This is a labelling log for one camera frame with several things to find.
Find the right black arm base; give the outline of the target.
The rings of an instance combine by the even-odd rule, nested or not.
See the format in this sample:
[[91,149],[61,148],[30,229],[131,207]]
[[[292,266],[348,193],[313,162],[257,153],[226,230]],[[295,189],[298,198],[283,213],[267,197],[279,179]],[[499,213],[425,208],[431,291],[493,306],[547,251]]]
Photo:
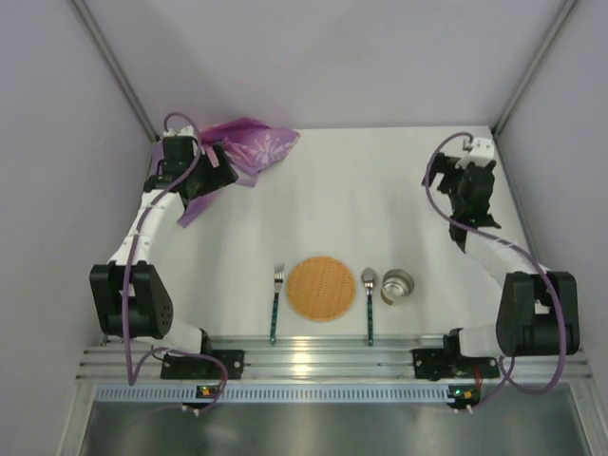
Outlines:
[[497,360],[492,357],[464,357],[443,349],[416,349],[411,351],[416,379],[439,381],[443,379],[482,379],[500,377]]

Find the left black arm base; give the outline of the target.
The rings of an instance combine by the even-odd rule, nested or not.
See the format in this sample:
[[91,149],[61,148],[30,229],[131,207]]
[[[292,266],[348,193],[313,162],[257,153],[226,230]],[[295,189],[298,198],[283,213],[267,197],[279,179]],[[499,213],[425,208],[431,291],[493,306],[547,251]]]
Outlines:
[[[229,380],[239,380],[244,369],[245,351],[213,350],[227,370]],[[161,379],[163,380],[219,380],[224,378],[221,368],[214,362],[191,356],[166,354],[162,360]]]

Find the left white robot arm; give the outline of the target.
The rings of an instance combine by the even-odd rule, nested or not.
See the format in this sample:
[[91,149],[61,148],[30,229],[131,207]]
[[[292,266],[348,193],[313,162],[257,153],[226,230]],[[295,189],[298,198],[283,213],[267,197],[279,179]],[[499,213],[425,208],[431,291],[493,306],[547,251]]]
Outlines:
[[155,264],[189,207],[235,183],[238,174],[223,146],[200,144],[191,126],[165,131],[160,145],[161,159],[144,183],[131,227],[110,260],[92,267],[89,283],[104,334],[209,354],[208,334],[176,318]]

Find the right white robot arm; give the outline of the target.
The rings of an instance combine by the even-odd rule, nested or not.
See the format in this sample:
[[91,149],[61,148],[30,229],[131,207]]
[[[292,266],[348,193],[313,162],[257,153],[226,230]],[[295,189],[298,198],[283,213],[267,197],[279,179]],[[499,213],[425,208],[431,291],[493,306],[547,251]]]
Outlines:
[[548,271],[519,246],[482,233],[499,224],[489,213],[494,160],[466,165],[442,152],[430,160],[426,189],[443,177],[438,191],[448,196],[444,216],[450,238],[474,259],[502,291],[497,316],[486,325],[452,330],[447,339],[463,357],[572,355],[580,348],[577,283],[567,272]]

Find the purple printed placemat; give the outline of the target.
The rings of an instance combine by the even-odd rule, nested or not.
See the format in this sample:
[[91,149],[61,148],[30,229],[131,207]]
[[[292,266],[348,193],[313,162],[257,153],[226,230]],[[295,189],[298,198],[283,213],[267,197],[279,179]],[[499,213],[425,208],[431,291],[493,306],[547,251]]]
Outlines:
[[166,137],[186,136],[198,143],[198,154],[204,145],[222,143],[226,155],[237,172],[235,184],[253,187],[260,173],[283,161],[300,138],[300,135],[286,128],[272,128],[255,119],[241,118],[229,123],[217,124],[201,131],[190,117],[179,112],[171,112],[163,119],[163,134],[158,137],[157,147],[147,177],[143,195],[148,198],[146,212],[162,211],[172,202],[179,206],[180,217],[177,224],[189,225],[227,186],[203,197],[182,199],[179,193],[156,188],[157,165],[162,158],[162,140]]

